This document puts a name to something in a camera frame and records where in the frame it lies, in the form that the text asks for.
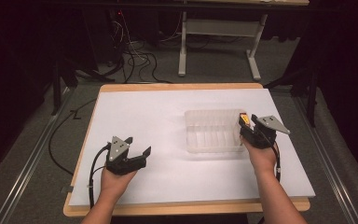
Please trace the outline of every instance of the transparent plastic tray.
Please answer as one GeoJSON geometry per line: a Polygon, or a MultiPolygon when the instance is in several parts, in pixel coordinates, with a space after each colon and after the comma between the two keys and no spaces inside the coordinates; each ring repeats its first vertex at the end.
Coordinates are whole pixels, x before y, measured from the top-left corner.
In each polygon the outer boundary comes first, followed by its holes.
{"type": "Polygon", "coordinates": [[[243,151],[238,123],[241,109],[185,112],[187,150],[191,153],[243,151]]]}

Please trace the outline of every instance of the wooden table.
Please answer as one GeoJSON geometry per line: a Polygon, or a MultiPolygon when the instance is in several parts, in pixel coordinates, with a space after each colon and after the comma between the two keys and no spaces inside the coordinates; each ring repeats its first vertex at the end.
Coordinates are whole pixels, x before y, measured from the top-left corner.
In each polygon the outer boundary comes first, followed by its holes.
{"type": "MultiPolygon", "coordinates": [[[[150,84],[150,85],[104,85],[100,92],[111,91],[178,91],[178,90],[226,90],[226,89],[262,89],[256,83],[227,83],[227,84],[150,84]]],[[[75,175],[71,186],[76,182],[81,158],[84,153],[84,145],[79,155],[75,175]]],[[[63,212],[68,217],[83,217],[90,207],[87,205],[71,206],[69,201],[72,193],[68,193],[63,212]]],[[[310,201],[307,197],[292,198],[292,202],[299,211],[310,209],[310,201]]],[[[186,202],[186,203],[147,203],[147,204],[123,204],[115,207],[115,216],[150,216],[150,215],[183,215],[183,214],[229,214],[262,212],[261,203],[258,199],[218,201],[218,202],[186,202]]]]}

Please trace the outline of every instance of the white board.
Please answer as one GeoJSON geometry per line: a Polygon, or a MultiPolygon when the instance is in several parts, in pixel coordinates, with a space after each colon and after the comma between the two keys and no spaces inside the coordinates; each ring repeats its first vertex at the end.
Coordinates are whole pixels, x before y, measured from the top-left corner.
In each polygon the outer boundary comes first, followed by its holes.
{"type": "MultiPolygon", "coordinates": [[[[129,158],[152,147],[147,166],[133,178],[119,204],[178,203],[258,198],[254,170],[243,152],[191,154],[186,151],[187,110],[244,109],[249,115],[281,120],[268,90],[100,92],[83,146],[69,205],[89,204],[90,167],[112,136],[132,136],[129,158]]],[[[288,135],[277,133],[282,185],[289,196],[315,195],[288,135]]],[[[103,166],[105,154],[97,161],[103,166]]],[[[94,176],[94,197],[100,190],[94,176]]]]}

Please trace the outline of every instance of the gray carpet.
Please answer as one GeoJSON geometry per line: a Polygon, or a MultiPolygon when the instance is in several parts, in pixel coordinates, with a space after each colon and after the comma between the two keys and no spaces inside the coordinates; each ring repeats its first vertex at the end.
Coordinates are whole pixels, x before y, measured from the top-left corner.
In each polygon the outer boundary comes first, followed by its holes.
{"type": "MultiPolygon", "coordinates": [[[[179,46],[172,46],[175,44],[174,41],[167,43],[167,45],[161,45],[158,49],[145,46],[138,51],[153,52],[158,59],[156,77],[170,82],[253,82],[249,66],[244,59],[244,46],[250,43],[249,39],[229,44],[212,42],[203,49],[189,49],[187,52],[186,77],[177,76],[179,46]]],[[[260,43],[256,61],[262,77],[261,83],[269,83],[282,75],[296,48],[296,43],[296,41],[279,43],[276,39],[260,43]]],[[[194,48],[202,46],[200,42],[190,44],[194,48]]],[[[136,49],[141,46],[141,43],[134,45],[136,49]]],[[[101,71],[105,69],[107,68],[102,64],[101,71]]],[[[125,69],[128,76],[131,67],[126,65],[125,69]]],[[[151,76],[152,66],[146,67],[141,73],[138,73],[139,69],[140,67],[135,69],[130,82],[154,81],[151,76]]],[[[116,78],[117,82],[124,80],[122,72],[112,77],[116,78]]],[[[72,90],[73,94],[60,115],[59,122],[69,114],[71,109],[76,109],[88,100],[95,98],[99,87],[102,85],[92,80],[79,79],[79,81],[79,86],[72,90]]],[[[307,123],[304,122],[301,112],[297,109],[295,99],[287,91],[272,91],[271,94],[280,111],[283,123],[292,132],[290,137],[316,192],[316,197],[310,199],[310,210],[303,213],[304,217],[309,223],[357,223],[349,222],[345,217],[325,173],[323,163],[318,156],[317,147],[311,137],[307,123]]],[[[52,151],[55,158],[71,171],[76,167],[93,106],[94,103],[83,107],[77,114],[81,119],[68,119],[53,138],[52,151]]],[[[17,176],[36,145],[38,137],[46,127],[51,111],[52,97],[50,90],[46,95],[46,102],[24,124],[21,135],[0,165],[0,207],[15,184],[17,176]]],[[[318,96],[315,118],[317,121],[316,131],[320,133],[325,147],[328,148],[333,164],[339,176],[342,177],[342,181],[358,211],[358,166],[340,137],[337,126],[329,115],[321,95],[318,96]]],[[[43,153],[9,219],[9,223],[79,223],[81,218],[66,217],[62,212],[66,198],[66,194],[62,193],[62,188],[70,184],[72,177],[52,162],[47,151],[47,145],[45,145],[43,153]]],[[[248,214],[249,223],[257,223],[260,217],[261,214],[248,214]]],[[[229,223],[236,223],[236,221],[246,223],[244,217],[241,216],[224,218],[225,222],[229,223]]],[[[175,217],[165,217],[162,222],[173,223],[175,220],[175,217]]],[[[116,219],[116,223],[132,222],[161,223],[161,217],[138,218],[136,220],[125,217],[116,219]]]]}

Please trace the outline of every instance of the hand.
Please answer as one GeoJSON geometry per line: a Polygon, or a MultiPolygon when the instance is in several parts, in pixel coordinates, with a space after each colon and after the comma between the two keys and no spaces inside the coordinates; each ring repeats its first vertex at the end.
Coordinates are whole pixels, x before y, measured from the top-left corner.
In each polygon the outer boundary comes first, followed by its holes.
{"type": "Polygon", "coordinates": [[[114,175],[106,168],[103,168],[100,196],[95,206],[84,217],[82,223],[110,223],[116,202],[126,191],[127,186],[135,175],[136,171],[126,175],[114,175]]]}
{"type": "Polygon", "coordinates": [[[116,203],[118,199],[126,191],[130,181],[136,175],[136,171],[126,175],[115,175],[112,172],[103,168],[101,175],[101,193],[100,199],[104,198],[112,200],[112,203],[116,203]]]}
{"type": "Polygon", "coordinates": [[[251,163],[254,166],[255,174],[260,175],[265,172],[274,174],[274,167],[276,163],[275,153],[272,148],[256,148],[253,147],[244,137],[241,136],[241,141],[249,151],[251,163]]]}

